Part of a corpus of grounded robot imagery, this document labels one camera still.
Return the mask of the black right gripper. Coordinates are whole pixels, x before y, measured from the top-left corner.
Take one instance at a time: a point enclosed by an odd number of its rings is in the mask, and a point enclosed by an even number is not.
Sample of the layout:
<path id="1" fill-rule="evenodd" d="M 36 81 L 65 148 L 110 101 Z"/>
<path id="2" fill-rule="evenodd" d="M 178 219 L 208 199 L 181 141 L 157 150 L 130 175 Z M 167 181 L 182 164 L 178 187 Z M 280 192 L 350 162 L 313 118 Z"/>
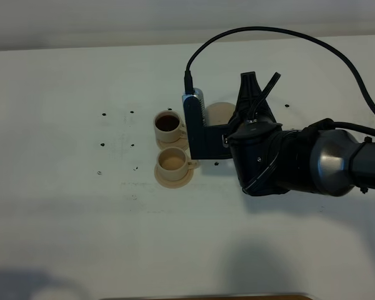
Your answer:
<path id="1" fill-rule="evenodd" d="M 282 125 L 276 123 L 266 101 L 276 83 L 276 72 L 264 89 L 259 87 L 255 72 L 241 73 L 236 107 L 228 125 L 206 128 L 207 158 L 231 158 L 242 191 L 249 196 L 313 191 L 313 129 L 283 131 Z M 231 126 L 260 117 L 272 122 Z"/>

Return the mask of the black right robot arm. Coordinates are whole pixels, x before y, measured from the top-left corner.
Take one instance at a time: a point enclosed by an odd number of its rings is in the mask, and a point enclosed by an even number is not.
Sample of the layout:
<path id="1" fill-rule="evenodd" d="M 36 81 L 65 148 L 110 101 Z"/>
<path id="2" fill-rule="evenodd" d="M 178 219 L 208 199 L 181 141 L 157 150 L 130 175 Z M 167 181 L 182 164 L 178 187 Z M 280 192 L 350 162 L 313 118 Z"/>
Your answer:
<path id="1" fill-rule="evenodd" d="M 260 88 L 241 74 L 236 107 L 222 137 L 242 191 L 250 196 L 288 191 L 343 196 L 375 189 L 375 129 L 323 119 L 285 130 L 266 101 L 280 74 Z"/>

